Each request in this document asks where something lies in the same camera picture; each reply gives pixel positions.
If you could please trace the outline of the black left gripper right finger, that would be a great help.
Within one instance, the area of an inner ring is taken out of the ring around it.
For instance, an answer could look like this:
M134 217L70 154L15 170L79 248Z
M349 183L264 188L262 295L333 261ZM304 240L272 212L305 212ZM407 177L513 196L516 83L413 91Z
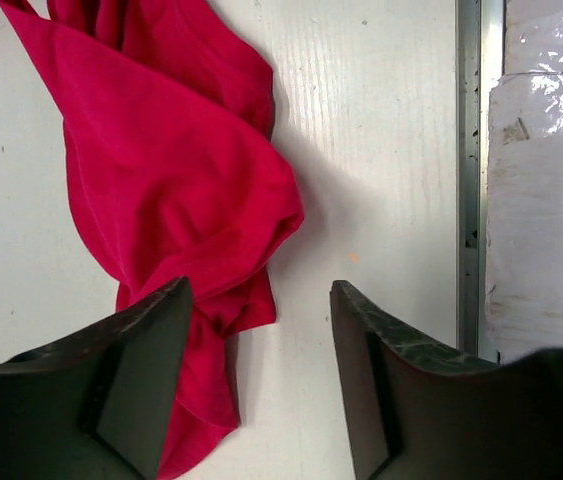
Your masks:
M330 307L356 478L563 479L563 348L489 362L344 280Z

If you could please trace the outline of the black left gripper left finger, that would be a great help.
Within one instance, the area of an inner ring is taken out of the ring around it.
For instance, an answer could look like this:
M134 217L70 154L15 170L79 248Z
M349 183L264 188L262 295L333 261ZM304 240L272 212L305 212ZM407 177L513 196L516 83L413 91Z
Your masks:
M0 364L0 479L156 477L192 311L186 278Z

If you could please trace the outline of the bright red t shirt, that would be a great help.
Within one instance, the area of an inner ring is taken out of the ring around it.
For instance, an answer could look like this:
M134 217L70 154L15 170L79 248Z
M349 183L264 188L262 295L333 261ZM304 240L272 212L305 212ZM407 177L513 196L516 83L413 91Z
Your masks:
M273 71L205 1L26 1L1 9L60 110L68 202L125 309L176 277L190 333L158 475L239 426L226 341L273 323L266 269L304 211L271 143Z

